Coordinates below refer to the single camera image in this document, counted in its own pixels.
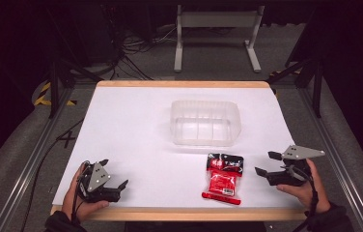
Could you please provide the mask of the person's right hand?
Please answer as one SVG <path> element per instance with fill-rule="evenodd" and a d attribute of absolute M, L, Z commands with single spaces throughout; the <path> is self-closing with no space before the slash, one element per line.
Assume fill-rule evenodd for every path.
<path fill-rule="evenodd" d="M 319 175 L 318 169 L 315 166 L 315 164 L 310 159 L 307 159 L 306 161 L 311 169 L 315 190 L 318 193 L 318 203 L 316 207 L 316 213 L 317 214 L 325 213 L 331 208 L 331 205 L 328 200 L 327 194 L 325 192 L 324 185 L 322 183 L 321 177 Z M 313 199 L 313 189 L 309 183 L 305 183 L 301 187 L 278 185 L 276 188 L 282 192 L 285 192 L 289 195 L 296 197 L 298 201 L 307 209 L 311 208 L 311 203 Z"/>

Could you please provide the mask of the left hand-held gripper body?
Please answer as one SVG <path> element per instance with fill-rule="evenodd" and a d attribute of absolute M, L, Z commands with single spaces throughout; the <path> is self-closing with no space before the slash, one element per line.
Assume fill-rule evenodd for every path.
<path fill-rule="evenodd" d="M 78 179 L 79 196 L 87 203 L 99 201 L 118 202 L 121 192 L 117 188 L 106 188 L 110 175 L 98 162 L 86 162 Z"/>

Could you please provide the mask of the black metal stand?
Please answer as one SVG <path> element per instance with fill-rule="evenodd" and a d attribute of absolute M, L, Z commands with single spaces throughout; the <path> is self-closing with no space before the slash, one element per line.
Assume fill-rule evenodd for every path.
<path fill-rule="evenodd" d="M 321 117 L 321 84 L 323 78 L 323 64 L 321 59 L 306 59 L 301 62 L 297 62 L 288 68 L 272 74 L 268 79 L 267 83 L 272 84 L 291 73 L 300 71 L 300 74 L 295 79 L 296 88 L 306 88 L 311 80 L 313 83 L 313 97 L 312 97 L 312 108 L 315 115 Z"/>
<path fill-rule="evenodd" d="M 101 78 L 96 74 L 85 70 L 79 65 L 69 61 L 65 58 L 55 58 L 50 64 L 50 88 L 51 88 L 51 110 L 49 114 L 49 118 L 52 119 L 56 116 L 60 105 L 62 104 L 62 100 L 60 99 L 59 94 L 59 84 L 63 85 L 63 88 L 71 89 L 74 86 L 74 78 L 73 74 L 70 72 L 74 70 L 79 74 L 84 75 L 87 78 L 90 78 L 94 82 L 101 81 Z"/>

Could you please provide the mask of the clear plastic container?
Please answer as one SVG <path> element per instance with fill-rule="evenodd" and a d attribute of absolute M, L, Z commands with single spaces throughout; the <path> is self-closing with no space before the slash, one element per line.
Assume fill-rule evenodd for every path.
<path fill-rule="evenodd" d="M 173 142 L 186 146 L 233 146 L 241 132 L 240 112 L 231 101 L 173 101 Z"/>

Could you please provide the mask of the white metal table frame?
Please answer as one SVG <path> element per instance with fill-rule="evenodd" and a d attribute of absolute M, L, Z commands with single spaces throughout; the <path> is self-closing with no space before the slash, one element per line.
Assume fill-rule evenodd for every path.
<path fill-rule="evenodd" d="M 183 28 L 230 27 L 252 29 L 251 36 L 248 40 L 244 41 L 244 45 L 253 71 L 259 73 L 262 68 L 254 45 L 261 27 L 264 11 L 265 7 L 259 6 L 256 10 L 244 12 L 187 12 L 182 9 L 182 5 L 178 5 L 174 71 L 179 73 L 182 70 Z"/>

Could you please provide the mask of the person's left hand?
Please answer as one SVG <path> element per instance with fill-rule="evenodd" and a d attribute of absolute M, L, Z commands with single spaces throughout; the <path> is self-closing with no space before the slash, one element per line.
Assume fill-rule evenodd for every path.
<path fill-rule="evenodd" d="M 91 214 L 98 210 L 104 209 L 109 206 L 108 201 L 99 201 L 96 203 L 87 203 L 82 200 L 76 193 L 77 180 L 84 169 L 84 164 L 81 164 L 77 171 L 75 172 L 70 187 L 64 197 L 62 212 L 64 212 L 69 219 L 72 215 L 82 222 L 87 219 Z"/>

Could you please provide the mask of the aluminium floor rail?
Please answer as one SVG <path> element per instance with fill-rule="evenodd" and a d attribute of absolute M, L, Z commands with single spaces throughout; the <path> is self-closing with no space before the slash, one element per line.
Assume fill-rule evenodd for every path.
<path fill-rule="evenodd" d="M 358 192 L 358 189 L 356 188 L 356 185 L 354 184 L 350 174 L 348 173 L 342 161 L 342 158 L 340 157 L 340 153 L 332 142 L 330 134 L 326 129 L 323 120 L 316 115 L 312 106 L 312 97 L 309 95 L 306 89 L 299 89 L 298 93 L 302 101 L 304 102 L 305 107 L 308 109 L 309 114 L 312 117 L 312 120 L 320 134 L 326 151 L 326 156 L 334 170 L 334 173 L 343 190 L 343 193 L 349 202 L 349 205 L 354 213 L 359 227 L 363 232 L 363 201 Z"/>
<path fill-rule="evenodd" d="M 72 89 L 60 92 L 56 113 L 37 106 L 13 132 L 0 151 L 0 232 L 5 232 L 26 190 L 29 188 Z"/>

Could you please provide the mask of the white table sheet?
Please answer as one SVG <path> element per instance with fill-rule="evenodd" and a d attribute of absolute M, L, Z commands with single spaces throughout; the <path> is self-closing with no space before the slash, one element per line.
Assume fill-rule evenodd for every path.
<path fill-rule="evenodd" d="M 268 88 L 98 87 L 54 197 L 62 203 L 79 164 L 105 160 L 109 186 L 126 184 L 120 208 L 217 208 L 202 196 L 211 147 L 178 146 L 171 136 L 171 104 L 179 100 L 237 104 L 241 133 L 222 153 L 242 156 L 237 185 L 241 208 L 296 208 L 297 200 L 270 186 L 256 168 L 278 170 L 268 152 L 293 144 L 276 97 Z"/>

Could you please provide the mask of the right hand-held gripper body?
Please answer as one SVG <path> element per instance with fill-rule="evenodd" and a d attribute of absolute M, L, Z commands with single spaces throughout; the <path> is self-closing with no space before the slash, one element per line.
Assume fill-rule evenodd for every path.
<path fill-rule="evenodd" d="M 271 186 L 290 185 L 300 187 L 312 177 L 307 159 L 322 157 L 323 150 L 315 150 L 297 145 L 290 145 L 286 151 L 280 153 L 283 171 L 268 172 Z"/>

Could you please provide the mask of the red and black snack packet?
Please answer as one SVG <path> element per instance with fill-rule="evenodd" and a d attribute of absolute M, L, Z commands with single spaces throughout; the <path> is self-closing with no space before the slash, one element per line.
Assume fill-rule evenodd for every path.
<path fill-rule="evenodd" d="M 209 185 L 202 197 L 232 205 L 239 205 L 237 183 L 242 177 L 244 158 L 228 154 L 209 153 L 207 172 Z"/>

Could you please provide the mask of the black tape cross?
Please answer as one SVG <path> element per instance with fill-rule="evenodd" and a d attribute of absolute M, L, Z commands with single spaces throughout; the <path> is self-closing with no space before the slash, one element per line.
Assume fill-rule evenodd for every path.
<path fill-rule="evenodd" d="M 64 132 L 62 135 L 57 137 L 57 141 L 63 141 L 64 142 L 64 148 L 67 149 L 70 142 L 74 141 L 75 137 L 72 135 L 72 131 L 68 130 Z"/>

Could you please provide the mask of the yellow black hazard tape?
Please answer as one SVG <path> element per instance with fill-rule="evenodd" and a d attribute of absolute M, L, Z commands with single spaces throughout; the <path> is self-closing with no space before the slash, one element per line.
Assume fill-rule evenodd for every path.
<path fill-rule="evenodd" d="M 51 87 L 51 83 L 49 81 L 46 81 L 43 84 L 38 97 L 34 100 L 34 105 L 52 105 L 52 101 L 47 100 L 45 98 L 45 95 L 46 95 L 47 91 L 50 89 L 50 87 Z"/>

